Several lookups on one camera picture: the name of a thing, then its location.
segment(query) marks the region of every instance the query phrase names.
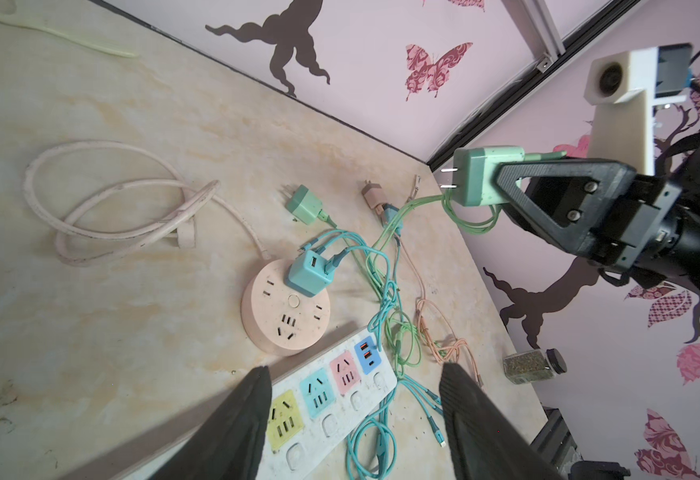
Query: blue usb port panel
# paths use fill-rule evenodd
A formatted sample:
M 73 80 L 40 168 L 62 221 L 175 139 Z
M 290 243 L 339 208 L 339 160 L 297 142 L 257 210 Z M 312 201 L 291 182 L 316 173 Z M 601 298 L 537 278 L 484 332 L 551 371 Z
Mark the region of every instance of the blue usb port panel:
M 363 373 L 366 375 L 373 372 L 382 363 L 382 359 L 379 357 L 379 350 L 377 350 L 377 346 L 370 336 L 367 336 L 355 345 L 355 355 L 361 363 Z

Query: white switch button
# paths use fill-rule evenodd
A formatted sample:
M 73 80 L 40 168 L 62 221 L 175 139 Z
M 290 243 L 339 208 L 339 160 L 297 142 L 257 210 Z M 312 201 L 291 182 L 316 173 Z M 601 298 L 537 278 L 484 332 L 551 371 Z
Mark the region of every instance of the white switch button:
M 352 404 L 352 408 L 355 408 L 355 410 L 360 410 L 361 409 L 361 393 L 355 392 L 352 395 L 350 395 L 350 403 Z
M 326 437 L 334 435 L 337 432 L 337 427 L 337 418 L 333 415 L 326 415 L 326 418 L 323 419 L 323 433 L 326 434 Z
M 286 452 L 286 461 L 288 462 L 288 467 L 291 470 L 296 470 L 302 463 L 302 459 L 304 457 L 305 448 L 301 446 L 301 443 L 295 443 L 288 449 L 288 452 Z
M 376 385 L 378 389 L 384 388 L 384 376 L 382 372 L 377 372 L 377 374 L 374 375 L 374 385 Z

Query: pink round extension socket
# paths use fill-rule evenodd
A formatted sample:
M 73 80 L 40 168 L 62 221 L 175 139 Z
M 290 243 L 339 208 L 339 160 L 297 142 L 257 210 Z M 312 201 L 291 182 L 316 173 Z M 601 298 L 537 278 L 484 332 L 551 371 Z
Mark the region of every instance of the pink round extension socket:
M 241 300 L 243 328 L 254 345 L 280 356 L 295 355 L 315 344 L 328 328 L 331 303 L 323 290 L 312 298 L 283 280 L 291 260 L 274 260 L 249 282 Z

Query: blue outlet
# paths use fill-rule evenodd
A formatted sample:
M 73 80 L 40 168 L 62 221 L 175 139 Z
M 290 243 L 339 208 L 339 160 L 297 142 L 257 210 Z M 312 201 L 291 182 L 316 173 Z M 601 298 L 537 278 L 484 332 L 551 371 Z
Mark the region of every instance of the blue outlet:
M 326 369 L 319 369 L 299 383 L 301 394 L 305 397 L 307 412 L 310 418 L 315 418 L 323 412 L 326 407 L 334 403 L 336 397 L 331 383 L 328 381 Z
M 363 373 L 368 375 L 382 363 L 382 358 L 379 357 L 379 350 L 374 344 L 373 339 L 367 336 L 355 345 L 355 355 L 361 363 Z

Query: spice jar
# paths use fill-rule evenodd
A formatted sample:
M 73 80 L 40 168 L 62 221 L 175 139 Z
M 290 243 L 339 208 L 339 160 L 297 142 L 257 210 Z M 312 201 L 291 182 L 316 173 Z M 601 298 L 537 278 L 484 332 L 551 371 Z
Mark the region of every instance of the spice jar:
M 566 362 L 557 349 L 543 352 L 539 349 L 520 352 L 505 357 L 504 374 L 510 382 L 522 383 L 549 380 L 566 372 Z

